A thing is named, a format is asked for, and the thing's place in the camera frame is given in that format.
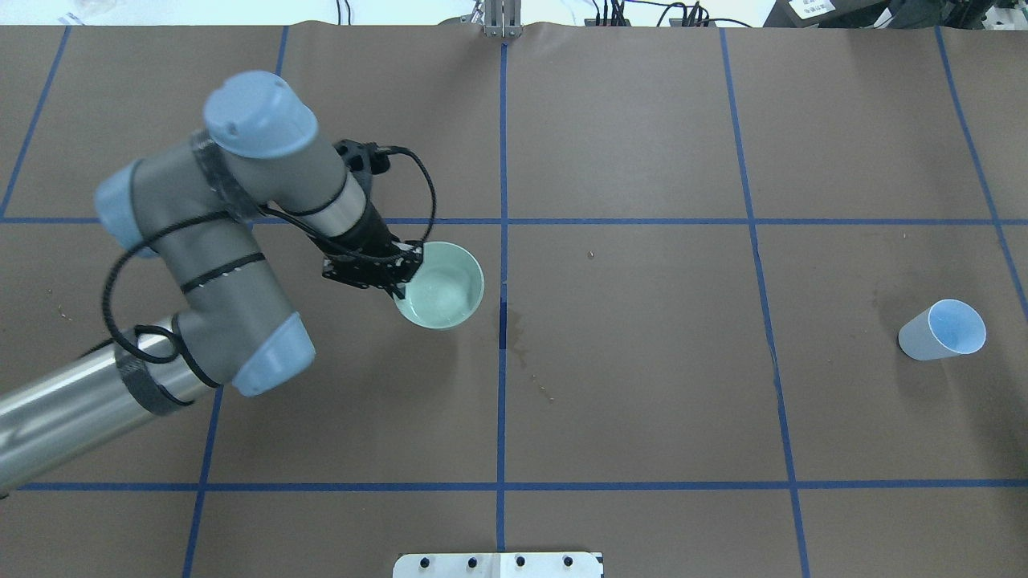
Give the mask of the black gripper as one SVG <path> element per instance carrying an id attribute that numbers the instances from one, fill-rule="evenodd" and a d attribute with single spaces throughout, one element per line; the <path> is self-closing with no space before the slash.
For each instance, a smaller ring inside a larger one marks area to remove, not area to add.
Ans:
<path id="1" fill-rule="evenodd" d="M 423 245 L 408 245 L 390 233 L 371 202 L 355 226 L 320 245 L 322 277 L 360 289 L 376 288 L 404 300 L 407 285 L 423 266 Z"/>

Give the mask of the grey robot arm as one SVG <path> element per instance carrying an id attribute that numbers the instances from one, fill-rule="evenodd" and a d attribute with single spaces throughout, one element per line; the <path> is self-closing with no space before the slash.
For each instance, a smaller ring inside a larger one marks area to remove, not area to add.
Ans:
<path id="1" fill-rule="evenodd" d="M 397 145 L 331 142 L 282 77 L 243 71 L 209 95 L 190 139 L 100 184 L 100 223 L 124 250 L 100 293 L 108 337 L 3 396 L 2 493 L 222 385 L 254 397 L 313 365 L 311 336 L 252 233 L 257 218 L 306 234 L 325 278 L 404 299 L 427 234 L 390 233 L 371 200 L 394 155 L 416 158 Z M 137 256 L 164 261 L 187 308 L 121 327 L 112 299 Z"/>

